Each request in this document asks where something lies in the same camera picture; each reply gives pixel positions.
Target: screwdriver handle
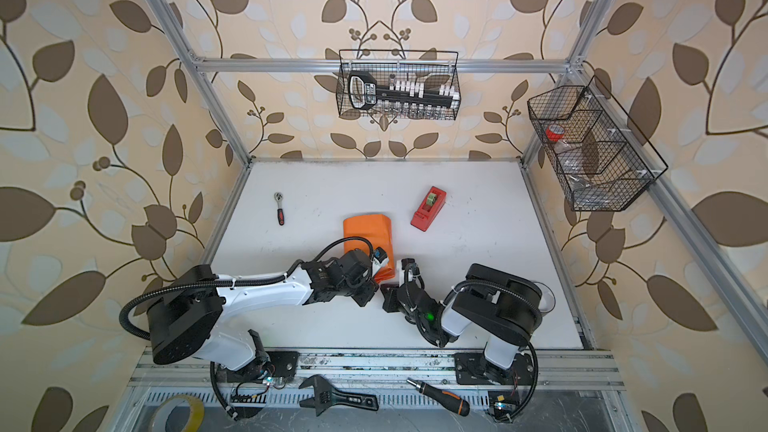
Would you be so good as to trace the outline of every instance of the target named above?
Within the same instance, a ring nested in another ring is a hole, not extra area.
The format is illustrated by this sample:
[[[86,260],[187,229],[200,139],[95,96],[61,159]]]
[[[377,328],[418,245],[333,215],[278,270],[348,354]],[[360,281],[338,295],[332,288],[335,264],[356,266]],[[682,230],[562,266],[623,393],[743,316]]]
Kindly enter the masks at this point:
[[[418,386],[418,391],[429,398],[435,399],[438,404],[447,408],[454,414],[461,415],[462,417],[469,415],[469,402],[460,398],[453,392],[434,388],[427,382],[421,382]]]

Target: yellow tape roll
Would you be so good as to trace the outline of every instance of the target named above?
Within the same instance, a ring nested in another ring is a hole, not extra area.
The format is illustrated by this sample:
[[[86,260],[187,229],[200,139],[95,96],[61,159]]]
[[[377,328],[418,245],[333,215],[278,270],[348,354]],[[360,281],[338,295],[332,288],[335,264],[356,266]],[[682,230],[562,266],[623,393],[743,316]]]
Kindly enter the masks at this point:
[[[165,425],[168,422],[168,416],[170,413],[181,405],[183,402],[187,402],[190,406],[190,416],[187,419],[187,423],[181,432],[197,432],[200,425],[203,423],[203,416],[205,415],[205,406],[203,401],[192,397],[191,395],[178,394],[172,398],[166,399],[165,402],[160,404],[158,409],[152,414],[152,421],[150,422],[150,432],[165,432]]]

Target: white table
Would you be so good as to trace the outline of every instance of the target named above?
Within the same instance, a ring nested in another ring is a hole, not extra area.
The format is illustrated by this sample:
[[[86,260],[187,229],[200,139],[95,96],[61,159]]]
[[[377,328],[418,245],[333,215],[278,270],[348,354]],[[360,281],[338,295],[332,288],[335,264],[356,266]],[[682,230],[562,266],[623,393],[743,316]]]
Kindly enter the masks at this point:
[[[410,225],[430,186],[447,192],[427,232]],[[279,226],[274,193],[283,194]],[[392,220],[394,259],[413,257],[435,299],[474,262],[548,285],[557,306],[534,332],[537,348],[580,349],[581,340],[516,162],[256,162],[212,267],[218,274],[273,274],[311,260],[343,236],[342,221],[383,213]],[[343,254],[339,245],[326,257]],[[239,327],[266,347],[431,348],[402,314],[382,310],[376,293],[364,308],[347,297],[245,314]],[[488,332],[472,324],[452,348],[483,348]]]

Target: wire basket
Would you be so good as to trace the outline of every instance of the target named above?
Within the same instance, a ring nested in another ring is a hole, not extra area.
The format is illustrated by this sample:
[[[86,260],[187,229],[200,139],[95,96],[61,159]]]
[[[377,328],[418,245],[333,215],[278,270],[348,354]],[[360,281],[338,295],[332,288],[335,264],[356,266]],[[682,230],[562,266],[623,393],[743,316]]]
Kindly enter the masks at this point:
[[[339,51],[336,104],[339,116],[353,120],[387,116],[417,120],[456,120],[461,105],[458,52],[442,50]]]
[[[599,100],[603,90],[593,78],[587,86],[560,86],[528,100],[533,128],[575,212],[625,210],[668,168],[628,114],[627,126],[611,119]],[[628,134],[664,165],[649,165]]]

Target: wallpaper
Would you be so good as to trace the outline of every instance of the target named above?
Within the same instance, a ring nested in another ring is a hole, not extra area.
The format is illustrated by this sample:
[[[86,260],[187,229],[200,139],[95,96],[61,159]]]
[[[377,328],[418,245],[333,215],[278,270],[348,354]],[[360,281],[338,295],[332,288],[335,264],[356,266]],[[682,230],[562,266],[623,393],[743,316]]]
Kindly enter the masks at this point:
[[[0,416],[103,429],[146,346],[120,308],[197,264],[240,167],[142,0],[0,22]]]
[[[591,0],[168,1],[199,56],[435,47],[475,59],[563,59]]]
[[[336,76],[222,72],[214,82],[256,158],[502,158],[522,156],[533,128],[525,101],[547,74],[460,76],[456,120],[339,117]],[[219,134],[211,130],[213,147]]]
[[[586,69],[768,302],[768,0],[616,0]]]
[[[531,169],[599,348],[648,432],[764,430],[768,369],[648,194],[626,211],[565,205],[549,161]]]

